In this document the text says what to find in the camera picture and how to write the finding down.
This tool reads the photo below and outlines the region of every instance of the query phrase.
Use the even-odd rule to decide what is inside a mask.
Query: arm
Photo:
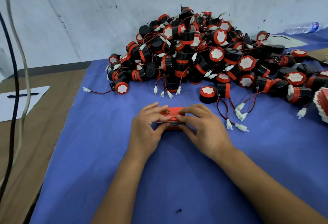
[[[328,224],[328,220],[264,172],[231,143],[221,120],[202,104],[186,107],[180,128],[240,188],[266,224]]]
[[[156,130],[151,128],[155,121],[167,121],[160,112],[168,106],[158,106],[158,102],[146,106],[132,120],[128,150],[121,160],[113,182],[91,223],[128,224],[131,222],[135,195],[146,161],[155,151],[168,123]]]

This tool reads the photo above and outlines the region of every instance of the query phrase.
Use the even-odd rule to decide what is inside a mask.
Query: wall
[[[277,33],[293,23],[328,23],[327,0],[11,0],[14,20],[30,67],[104,59],[123,54],[138,28],[163,13],[226,11],[234,26],[256,34]],[[4,0],[0,2],[5,13]],[[0,48],[9,57],[0,35]],[[17,47],[15,53],[20,59]]]

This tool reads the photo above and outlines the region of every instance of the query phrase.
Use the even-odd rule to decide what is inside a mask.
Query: small red cardboard box
[[[160,114],[162,114],[163,116],[170,116],[171,119],[169,121],[158,121],[157,123],[160,124],[163,122],[169,122],[169,123],[171,123],[171,125],[166,128],[167,131],[181,131],[181,129],[178,127],[178,125],[184,124],[184,123],[181,123],[180,121],[178,121],[176,116],[178,114],[181,116],[185,116],[184,113],[179,113],[179,111],[183,108],[184,107],[169,107],[166,111],[161,112]]]

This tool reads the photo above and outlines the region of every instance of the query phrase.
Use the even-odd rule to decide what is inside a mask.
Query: clear water bottle
[[[285,33],[289,35],[301,34],[301,33],[313,33],[323,28],[324,28],[323,25],[319,24],[318,22],[303,23],[303,24],[291,26],[290,28],[285,30]]]

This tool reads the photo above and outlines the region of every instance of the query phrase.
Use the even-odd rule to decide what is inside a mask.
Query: red and white paper stack
[[[321,119],[328,123],[328,88],[320,88],[314,96],[313,102],[316,104]]]

